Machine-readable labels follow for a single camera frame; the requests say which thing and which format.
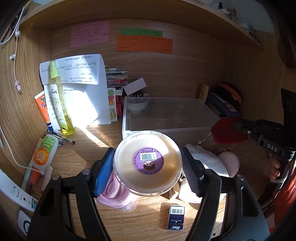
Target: container lid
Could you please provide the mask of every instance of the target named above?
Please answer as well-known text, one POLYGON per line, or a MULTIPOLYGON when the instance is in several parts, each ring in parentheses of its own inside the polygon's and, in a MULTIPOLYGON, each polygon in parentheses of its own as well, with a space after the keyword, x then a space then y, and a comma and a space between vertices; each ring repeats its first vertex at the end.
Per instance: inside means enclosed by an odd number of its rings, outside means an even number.
POLYGON ((140 196, 157 196, 179 180, 182 157, 177 144, 156 131, 140 131, 117 147, 113 168, 119 182, 140 196))

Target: wooden shelf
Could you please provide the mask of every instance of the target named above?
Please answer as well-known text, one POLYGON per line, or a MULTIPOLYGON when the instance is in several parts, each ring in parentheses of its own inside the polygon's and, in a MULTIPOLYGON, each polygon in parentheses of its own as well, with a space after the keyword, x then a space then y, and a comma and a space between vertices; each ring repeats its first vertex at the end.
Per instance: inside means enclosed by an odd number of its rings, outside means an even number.
POLYGON ((229 43, 261 48, 260 43, 242 27, 195 0, 56 0, 27 14, 22 19, 21 27, 52 30, 103 18, 142 18, 174 23, 214 35, 229 43))

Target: orange tube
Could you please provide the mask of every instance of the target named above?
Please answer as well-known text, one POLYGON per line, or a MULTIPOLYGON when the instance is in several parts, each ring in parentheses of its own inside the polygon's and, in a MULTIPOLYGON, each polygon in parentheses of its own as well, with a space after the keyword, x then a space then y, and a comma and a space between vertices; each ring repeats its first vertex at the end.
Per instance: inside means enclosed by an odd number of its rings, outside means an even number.
POLYGON ((47 105, 46 105, 44 91, 42 91, 41 93, 39 93, 38 95, 35 96, 35 101, 36 101, 38 108, 40 110, 40 113, 47 125, 47 128, 50 131, 53 131, 52 124, 50 122, 48 111, 47 111, 47 105))

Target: purple label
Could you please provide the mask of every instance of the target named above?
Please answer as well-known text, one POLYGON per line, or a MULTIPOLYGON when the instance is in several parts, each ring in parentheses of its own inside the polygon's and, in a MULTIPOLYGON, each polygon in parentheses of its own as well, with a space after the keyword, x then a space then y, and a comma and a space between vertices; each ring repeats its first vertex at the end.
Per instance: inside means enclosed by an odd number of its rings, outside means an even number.
POLYGON ((151 147, 144 147, 136 151, 133 157, 135 168, 143 174, 152 175, 158 173, 163 167, 162 154, 151 147))

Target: clear storage box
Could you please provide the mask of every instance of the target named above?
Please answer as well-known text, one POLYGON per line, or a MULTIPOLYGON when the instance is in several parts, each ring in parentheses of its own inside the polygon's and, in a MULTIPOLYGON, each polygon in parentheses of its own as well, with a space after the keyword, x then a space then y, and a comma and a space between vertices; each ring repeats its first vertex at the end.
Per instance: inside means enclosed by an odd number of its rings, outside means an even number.
MULTIPOLYGON (((125 97, 122 138, 152 130, 169 136, 179 147, 197 145, 219 119, 199 99, 125 97)), ((213 140, 203 146, 212 144, 213 140)))

